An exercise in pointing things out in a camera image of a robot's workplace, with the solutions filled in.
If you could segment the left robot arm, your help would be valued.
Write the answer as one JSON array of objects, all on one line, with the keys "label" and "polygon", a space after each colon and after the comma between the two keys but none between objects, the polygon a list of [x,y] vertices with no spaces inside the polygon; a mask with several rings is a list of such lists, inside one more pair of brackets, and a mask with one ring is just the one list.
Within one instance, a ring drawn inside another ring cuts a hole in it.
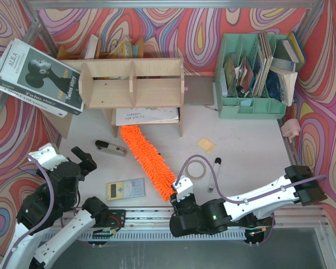
[{"label": "left robot arm", "polygon": [[77,146],[71,151],[80,163],[59,154],[52,143],[26,155],[37,166],[36,172],[45,183],[23,200],[16,216],[13,238],[0,268],[52,268],[84,231],[107,221],[107,205],[97,197],[90,197],[66,226],[44,245],[40,244],[53,224],[64,213],[73,210],[78,201],[79,182],[97,168],[89,153]]}]

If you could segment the white black stapler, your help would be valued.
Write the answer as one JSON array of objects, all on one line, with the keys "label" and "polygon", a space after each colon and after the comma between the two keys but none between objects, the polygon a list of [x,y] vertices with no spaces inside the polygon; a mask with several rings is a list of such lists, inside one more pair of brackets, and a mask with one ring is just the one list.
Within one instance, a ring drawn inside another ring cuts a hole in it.
[{"label": "white black stapler", "polygon": [[105,142],[102,140],[96,140],[95,146],[97,150],[101,152],[120,156],[120,157],[126,157],[128,153],[128,150],[126,148],[123,148],[121,146],[115,145],[113,143]]}]

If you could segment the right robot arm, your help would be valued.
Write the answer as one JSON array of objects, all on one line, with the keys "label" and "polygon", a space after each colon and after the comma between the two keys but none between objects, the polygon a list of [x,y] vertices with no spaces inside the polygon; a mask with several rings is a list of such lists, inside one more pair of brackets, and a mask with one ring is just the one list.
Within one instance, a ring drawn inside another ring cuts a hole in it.
[{"label": "right robot arm", "polygon": [[291,165],[275,181],[231,197],[222,197],[199,205],[193,182],[182,176],[172,184],[170,197],[174,212],[169,228],[174,237],[191,234],[213,235],[230,227],[268,226],[268,219],[282,207],[296,203],[309,206],[327,198],[320,186],[326,175],[314,176],[307,166]]}]

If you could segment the clear tape roll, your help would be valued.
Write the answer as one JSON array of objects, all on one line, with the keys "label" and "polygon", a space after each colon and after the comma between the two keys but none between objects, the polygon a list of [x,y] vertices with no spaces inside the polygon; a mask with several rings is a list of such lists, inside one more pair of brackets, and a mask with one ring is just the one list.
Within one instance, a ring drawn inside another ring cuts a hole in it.
[{"label": "clear tape roll", "polygon": [[207,168],[205,164],[197,159],[190,160],[185,167],[186,176],[190,179],[202,179],[206,171]]}]

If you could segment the orange chenille duster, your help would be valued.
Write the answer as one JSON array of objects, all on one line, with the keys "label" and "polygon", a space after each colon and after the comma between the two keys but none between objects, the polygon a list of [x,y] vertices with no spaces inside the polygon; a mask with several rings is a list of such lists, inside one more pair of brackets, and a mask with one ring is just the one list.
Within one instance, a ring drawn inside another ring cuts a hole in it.
[{"label": "orange chenille duster", "polygon": [[155,190],[167,202],[174,193],[171,185],[176,179],[175,174],[165,164],[163,157],[154,145],[145,138],[137,125],[121,126],[120,135]]}]

